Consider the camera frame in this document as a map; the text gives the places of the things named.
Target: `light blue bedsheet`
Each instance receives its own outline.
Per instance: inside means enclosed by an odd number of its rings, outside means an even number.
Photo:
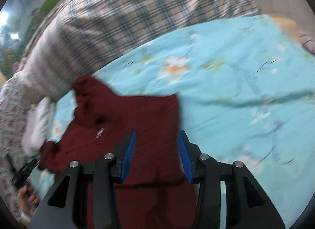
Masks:
[[[254,16],[176,30],[94,76],[120,95],[177,93],[190,141],[218,161],[243,161],[288,228],[315,191],[314,62],[268,16]],[[52,140],[75,106],[72,91],[57,103]]]

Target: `person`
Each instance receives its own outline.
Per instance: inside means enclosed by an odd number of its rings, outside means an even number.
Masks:
[[[20,224],[26,228],[31,216],[39,205],[39,197],[31,186],[24,186],[19,189],[17,198],[22,211]]]

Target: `clothing tag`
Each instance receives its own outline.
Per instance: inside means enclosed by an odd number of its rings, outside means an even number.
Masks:
[[[103,133],[103,131],[104,131],[104,128],[101,128],[101,129],[97,132],[95,138],[98,138],[98,137]]]

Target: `blue gripper pad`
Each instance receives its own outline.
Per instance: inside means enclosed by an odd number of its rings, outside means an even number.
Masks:
[[[177,144],[178,144],[178,150],[179,150],[179,154],[181,156],[181,160],[182,160],[182,164],[183,164],[183,168],[184,168],[184,172],[186,175],[186,178],[188,179],[188,181],[190,183],[192,183],[193,181],[193,171],[192,171],[192,163],[191,160],[189,158],[189,154],[187,151],[187,140],[183,139],[181,132],[178,132],[177,135]]]
[[[122,169],[121,169],[121,179],[124,181],[129,173],[130,164],[133,158],[133,153],[136,145],[136,133],[133,131],[131,137],[129,138],[129,144],[125,156],[122,160]]]

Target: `plaid blanket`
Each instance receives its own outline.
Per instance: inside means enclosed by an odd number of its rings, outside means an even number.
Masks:
[[[254,0],[67,0],[40,26],[23,57],[32,101],[58,100],[82,74],[180,27],[258,14]]]

